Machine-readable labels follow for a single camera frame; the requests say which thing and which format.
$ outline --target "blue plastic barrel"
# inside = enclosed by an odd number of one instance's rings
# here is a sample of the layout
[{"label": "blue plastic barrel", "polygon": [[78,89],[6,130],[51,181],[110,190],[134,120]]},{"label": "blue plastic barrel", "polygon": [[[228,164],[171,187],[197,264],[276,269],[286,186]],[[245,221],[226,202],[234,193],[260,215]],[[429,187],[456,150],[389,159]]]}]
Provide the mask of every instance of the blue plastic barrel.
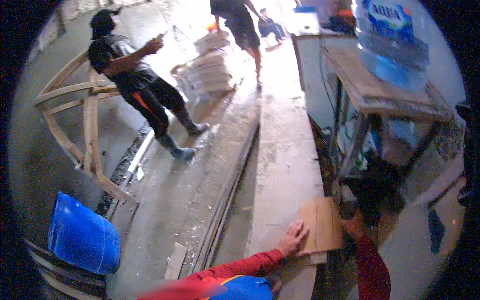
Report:
[{"label": "blue plastic barrel", "polygon": [[113,225],[62,192],[53,205],[48,248],[63,261],[96,274],[112,274],[120,262],[120,238]]}]

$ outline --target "rubber boot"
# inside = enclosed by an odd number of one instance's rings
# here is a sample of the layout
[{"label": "rubber boot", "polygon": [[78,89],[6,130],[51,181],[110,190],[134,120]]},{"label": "rubber boot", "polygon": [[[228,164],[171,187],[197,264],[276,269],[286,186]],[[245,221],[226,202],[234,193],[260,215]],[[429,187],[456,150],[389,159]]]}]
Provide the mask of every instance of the rubber boot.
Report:
[{"label": "rubber boot", "polygon": [[189,136],[200,136],[210,128],[210,125],[207,123],[197,124],[193,122],[187,110],[176,112],[175,116],[183,127],[185,127]]},{"label": "rubber boot", "polygon": [[167,149],[175,159],[191,160],[197,152],[193,148],[180,148],[177,143],[169,136],[164,135],[156,138],[162,147]]}]

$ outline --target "worker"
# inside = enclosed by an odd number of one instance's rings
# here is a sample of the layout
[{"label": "worker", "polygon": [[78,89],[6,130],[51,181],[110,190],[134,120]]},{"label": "worker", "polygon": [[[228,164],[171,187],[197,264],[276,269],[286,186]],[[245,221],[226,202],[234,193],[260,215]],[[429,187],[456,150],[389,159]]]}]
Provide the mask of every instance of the worker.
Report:
[{"label": "worker", "polygon": [[262,18],[258,20],[258,31],[262,37],[267,37],[272,32],[275,34],[275,39],[278,42],[278,45],[282,45],[281,41],[286,40],[285,32],[283,31],[282,25],[275,23],[273,19],[269,18],[267,15],[267,9],[262,8],[260,10]]},{"label": "worker", "polygon": [[262,55],[260,54],[260,38],[258,37],[252,17],[247,7],[259,18],[257,10],[250,0],[210,0],[211,14],[215,16],[217,31],[220,29],[219,18],[226,19],[225,26],[230,29],[235,38],[235,43],[248,52],[255,60],[257,73],[257,86],[260,88],[260,69],[262,68]]},{"label": "worker", "polygon": [[93,30],[88,59],[93,69],[113,81],[122,97],[147,119],[155,138],[174,158],[190,160],[195,149],[180,148],[168,135],[168,108],[186,128],[190,136],[199,136],[209,125],[192,121],[181,94],[155,72],[144,58],[163,47],[163,40],[152,39],[135,51],[128,38],[113,34],[119,10],[99,11],[90,22]]},{"label": "worker", "polygon": [[[365,233],[362,215],[356,212],[351,220],[342,220],[342,227],[355,241],[359,300],[390,299],[390,275],[374,244]],[[210,300],[271,300],[273,293],[278,293],[279,282],[271,284],[264,276],[278,269],[285,258],[310,254],[301,250],[309,230],[303,221],[297,220],[288,226],[287,232],[274,250],[215,266],[183,280],[218,283],[228,288],[226,293],[211,297]]]}]

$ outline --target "shorts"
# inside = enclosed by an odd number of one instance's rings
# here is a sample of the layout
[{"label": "shorts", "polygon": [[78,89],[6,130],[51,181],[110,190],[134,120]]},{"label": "shorts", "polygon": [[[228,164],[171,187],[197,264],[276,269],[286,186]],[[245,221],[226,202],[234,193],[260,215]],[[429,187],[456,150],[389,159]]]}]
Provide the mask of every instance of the shorts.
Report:
[{"label": "shorts", "polygon": [[260,38],[255,31],[255,25],[253,25],[253,20],[250,15],[243,17],[236,16],[235,18],[227,20],[225,26],[230,29],[235,38],[235,44],[242,50],[260,47]]}]

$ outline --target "orange stripe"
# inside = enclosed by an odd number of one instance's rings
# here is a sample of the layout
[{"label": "orange stripe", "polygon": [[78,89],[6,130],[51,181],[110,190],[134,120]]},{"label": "orange stripe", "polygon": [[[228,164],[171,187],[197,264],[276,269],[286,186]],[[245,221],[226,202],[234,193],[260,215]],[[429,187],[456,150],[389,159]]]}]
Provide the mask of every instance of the orange stripe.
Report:
[{"label": "orange stripe", "polygon": [[140,93],[139,92],[136,92],[135,94],[133,94],[133,98],[135,98],[138,103],[140,103],[141,106],[143,106],[144,108],[146,108],[148,111],[150,111],[150,113],[152,115],[155,116],[155,118],[161,123],[162,121],[156,116],[156,114],[154,114],[152,112],[152,110],[147,106],[147,104],[144,102],[144,100],[142,99],[142,97],[140,96]]}]

